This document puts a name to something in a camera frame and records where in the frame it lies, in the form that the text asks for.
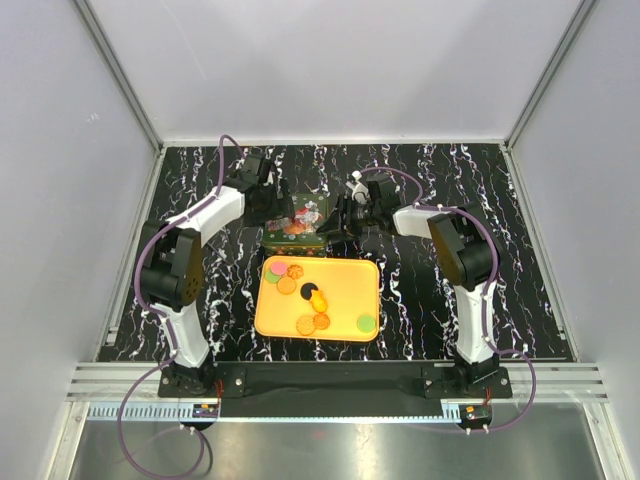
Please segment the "gold tin lid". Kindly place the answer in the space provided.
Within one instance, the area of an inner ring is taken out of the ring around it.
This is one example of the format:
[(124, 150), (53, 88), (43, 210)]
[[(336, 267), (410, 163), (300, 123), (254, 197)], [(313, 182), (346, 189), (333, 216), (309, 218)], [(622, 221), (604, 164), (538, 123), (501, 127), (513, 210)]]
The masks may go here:
[(298, 193), (292, 195), (295, 216), (292, 219), (281, 218), (270, 220), (264, 229), (266, 235), (301, 235), (316, 234), (319, 227), (328, 217), (328, 198), (322, 194)]

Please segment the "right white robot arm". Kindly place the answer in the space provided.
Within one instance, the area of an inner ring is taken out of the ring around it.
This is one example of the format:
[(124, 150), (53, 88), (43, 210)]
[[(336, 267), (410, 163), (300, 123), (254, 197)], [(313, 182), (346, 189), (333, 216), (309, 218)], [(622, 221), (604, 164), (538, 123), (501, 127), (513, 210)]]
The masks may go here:
[(318, 232), (336, 243), (356, 239), (368, 227), (433, 243), (439, 269), (454, 288), (459, 325), (455, 363), (444, 381), (466, 396), (487, 393), (499, 370), (493, 294), (501, 247), (481, 206), (404, 206), (399, 186), (378, 174), (350, 183)]

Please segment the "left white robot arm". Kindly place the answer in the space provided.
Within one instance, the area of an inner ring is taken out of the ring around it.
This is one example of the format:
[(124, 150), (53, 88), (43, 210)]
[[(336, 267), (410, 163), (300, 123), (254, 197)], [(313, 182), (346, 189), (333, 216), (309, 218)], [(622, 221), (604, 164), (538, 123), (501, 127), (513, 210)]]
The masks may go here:
[(144, 223), (133, 287), (138, 304), (159, 318), (167, 336), (168, 358), (159, 363), (165, 379), (196, 396), (220, 387), (197, 310), (204, 246), (236, 220), (261, 227), (293, 213), (288, 183), (277, 178), (273, 161), (249, 154), (193, 206)]

